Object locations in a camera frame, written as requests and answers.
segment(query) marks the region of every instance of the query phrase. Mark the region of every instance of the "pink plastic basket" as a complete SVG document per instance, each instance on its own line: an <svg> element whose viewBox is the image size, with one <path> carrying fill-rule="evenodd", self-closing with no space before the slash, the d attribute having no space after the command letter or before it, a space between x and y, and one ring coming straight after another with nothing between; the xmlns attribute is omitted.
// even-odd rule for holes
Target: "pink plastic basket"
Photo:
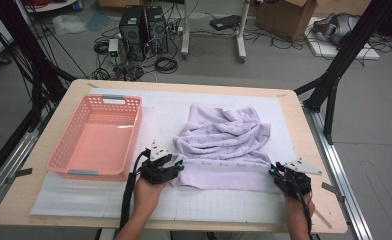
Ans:
<svg viewBox="0 0 392 240"><path fill-rule="evenodd" d="M85 95L47 168L64 178L125 181L142 120L140 97Z"/></svg>

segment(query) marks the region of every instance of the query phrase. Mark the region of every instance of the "gray floor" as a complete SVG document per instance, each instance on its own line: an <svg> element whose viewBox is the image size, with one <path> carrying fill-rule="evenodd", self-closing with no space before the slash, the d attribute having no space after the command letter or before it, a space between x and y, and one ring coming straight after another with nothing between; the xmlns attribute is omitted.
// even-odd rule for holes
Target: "gray floor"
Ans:
<svg viewBox="0 0 392 240"><path fill-rule="evenodd" d="M72 13L68 9L53 15ZM89 22L94 10L77 13ZM209 18L192 20L209 29ZM249 19L248 28L253 21ZM106 22L96 32L86 31L59 37L86 74L95 68L94 39L118 25L118 18ZM49 38L61 67L75 76L74 67L61 48ZM302 50L278 49L271 39L246 41L247 60L241 64L231 39L193 35L186 61L179 55L178 71L155 73L163 83L243 86L295 89L321 76L330 61L313 57L308 46ZM379 53L379 61L354 62L345 73L337 96L333 139L346 174L374 239L392 239L392 51ZM141 81L154 82L152 75ZM26 89L14 64L0 64L0 148L31 108ZM27 228L0 226L0 239L92 239L95 229ZM200 232L175 233L177 239L203 239ZM284 234L280 239L288 239ZM343 235L321 235L323 239L355 239L351 230Z"/></svg>

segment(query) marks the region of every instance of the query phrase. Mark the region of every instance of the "hand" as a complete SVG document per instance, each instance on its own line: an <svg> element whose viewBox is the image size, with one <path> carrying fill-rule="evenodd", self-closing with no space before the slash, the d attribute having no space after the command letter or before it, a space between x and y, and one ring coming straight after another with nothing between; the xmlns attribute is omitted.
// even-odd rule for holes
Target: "hand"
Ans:
<svg viewBox="0 0 392 240"><path fill-rule="evenodd" d="M138 240L144 225L153 210L158 205L162 189L168 182L162 184L151 184L143 178L139 178L134 187L134 212L128 222L118 233L116 240Z"/></svg>
<svg viewBox="0 0 392 240"><path fill-rule="evenodd" d="M139 216L150 217L158 205L159 196L162 190L168 184L151 184L143 178L139 178L134 188L134 213Z"/></svg>
<svg viewBox="0 0 392 240"><path fill-rule="evenodd" d="M305 211L302 203L293 197L283 193L285 199L285 217L287 222L287 228L289 230L290 238L292 240L305 240L309 239L308 235L308 223L305 217ZM315 211L315 205L312 202L311 195L304 195L305 204L309 207L309 213L312 214Z"/></svg>

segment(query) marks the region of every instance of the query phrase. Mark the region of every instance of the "lavender towel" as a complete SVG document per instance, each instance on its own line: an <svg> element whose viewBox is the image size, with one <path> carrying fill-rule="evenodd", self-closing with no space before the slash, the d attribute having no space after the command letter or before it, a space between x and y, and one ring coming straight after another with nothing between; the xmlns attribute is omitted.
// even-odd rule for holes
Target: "lavender towel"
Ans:
<svg viewBox="0 0 392 240"><path fill-rule="evenodd" d="M253 108L224 111L192 105L189 121L174 138L176 160L185 166L173 186L277 192L261 151L270 137Z"/></svg>

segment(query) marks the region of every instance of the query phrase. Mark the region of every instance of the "desktop computer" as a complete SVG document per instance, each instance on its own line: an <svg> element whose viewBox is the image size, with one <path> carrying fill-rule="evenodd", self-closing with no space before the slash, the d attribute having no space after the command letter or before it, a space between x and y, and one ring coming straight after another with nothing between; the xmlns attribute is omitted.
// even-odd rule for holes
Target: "desktop computer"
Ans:
<svg viewBox="0 0 392 240"><path fill-rule="evenodd" d="M149 40L152 53L167 53L167 31L166 21L160 6L150 6L146 8L147 24L149 27Z"/></svg>
<svg viewBox="0 0 392 240"><path fill-rule="evenodd" d="M144 60L144 46L148 42L148 34L143 6L125 6L119 23L119 30L127 59Z"/></svg>

